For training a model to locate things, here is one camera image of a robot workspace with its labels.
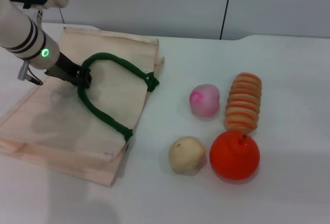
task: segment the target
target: white robot arm segment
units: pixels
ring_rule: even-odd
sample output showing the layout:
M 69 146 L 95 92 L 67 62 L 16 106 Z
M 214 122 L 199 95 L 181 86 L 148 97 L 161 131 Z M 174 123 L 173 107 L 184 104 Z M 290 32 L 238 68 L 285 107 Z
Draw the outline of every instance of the white robot arm segment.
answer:
M 58 44 L 9 0 L 0 0 L 0 46 L 39 70 L 59 58 Z

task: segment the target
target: plastic toy food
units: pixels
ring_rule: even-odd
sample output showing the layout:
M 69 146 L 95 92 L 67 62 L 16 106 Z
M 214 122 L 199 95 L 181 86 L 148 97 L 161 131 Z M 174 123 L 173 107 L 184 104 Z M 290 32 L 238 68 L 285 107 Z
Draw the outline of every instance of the plastic toy food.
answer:
M 199 168 L 205 159 L 205 148 L 192 136 L 181 137 L 170 147 L 169 160 L 173 170 L 188 171 Z
M 200 117 L 212 117 L 219 109 L 220 93 L 211 84 L 199 85 L 189 97 L 191 112 Z
M 250 177 L 260 160 L 256 142 L 247 134 L 230 130 L 213 142 L 210 150 L 212 168 L 223 178 L 243 180 Z
M 225 122 L 227 130 L 246 133 L 257 128 L 260 112 L 261 80 L 250 73 L 236 76 L 227 101 Z

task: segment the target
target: white table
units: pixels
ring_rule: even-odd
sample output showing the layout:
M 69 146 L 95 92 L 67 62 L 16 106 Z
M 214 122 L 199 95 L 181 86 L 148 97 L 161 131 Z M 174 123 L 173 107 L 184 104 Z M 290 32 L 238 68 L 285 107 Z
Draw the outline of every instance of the white table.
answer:
M 62 24 L 44 24 L 59 41 Z M 142 114 L 134 145 L 112 188 L 0 156 L 0 223 L 329 223 L 330 40 L 250 36 L 239 41 L 160 38 L 160 85 Z M 20 60 L 0 50 L 0 114 L 31 86 L 16 80 Z M 228 90 L 239 72 L 263 80 L 261 160 L 255 178 L 230 184 L 208 163 L 194 177 L 167 160 L 181 135 L 207 150 L 224 131 Z M 201 120 L 189 110 L 198 84 L 220 90 L 221 113 Z

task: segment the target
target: toy orange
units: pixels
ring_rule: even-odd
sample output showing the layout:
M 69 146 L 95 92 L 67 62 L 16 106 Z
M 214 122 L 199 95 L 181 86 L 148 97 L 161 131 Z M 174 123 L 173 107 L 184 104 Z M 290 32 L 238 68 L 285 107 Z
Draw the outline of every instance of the toy orange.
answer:
M 213 142 L 210 150 L 212 168 L 226 179 L 248 178 L 257 169 L 259 160 L 256 142 L 238 130 L 223 132 Z

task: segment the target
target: green bag strap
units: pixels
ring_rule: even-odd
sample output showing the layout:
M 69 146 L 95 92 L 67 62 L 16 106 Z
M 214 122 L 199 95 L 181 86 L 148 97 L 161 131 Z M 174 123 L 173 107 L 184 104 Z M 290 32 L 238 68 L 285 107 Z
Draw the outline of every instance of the green bag strap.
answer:
M 125 69 L 129 70 L 130 72 L 132 72 L 133 74 L 135 74 L 136 76 L 142 78 L 145 81 L 145 83 L 148 86 L 148 88 L 147 88 L 148 92 L 152 92 L 155 89 L 155 87 L 159 85 L 159 81 L 154 76 L 154 72 L 144 73 L 139 68 L 137 68 L 134 64 L 132 64 L 132 63 L 130 63 L 130 62 L 128 62 L 128 61 L 126 61 L 122 58 L 119 58 L 119 57 L 117 57 L 113 54 L 110 54 L 110 53 L 97 53 L 97 54 L 94 54 L 91 57 L 89 57 L 88 59 L 86 59 L 82 63 L 81 66 L 83 68 L 89 68 L 97 60 L 110 60 L 110 61 L 113 61 L 113 62 L 119 64 L 120 66 L 123 66 Z M 116 131 L 123 134 L 125 142 L 127 142 L 133 136 L 133 130 L 132 129 L 128 129 L 127 127 L 123 126 L 122 124 L 120 124 L 116 120 L 114 120 L 108 114 L 106 114 L 106 113 L 102 112 L 101 110 L 99 110 L 98 108 L 96 108 L 92 104 L 92 102 L 88 99 L 87 94 L 86 94 L 86 90 L 82 85 L 79 84 L 77 88 L 78 88 L 79 98 L 82 100 L 84 105 L 97 118 L 99 118 L 100 120 L 102 120 L 106 124 L 113 127 Z

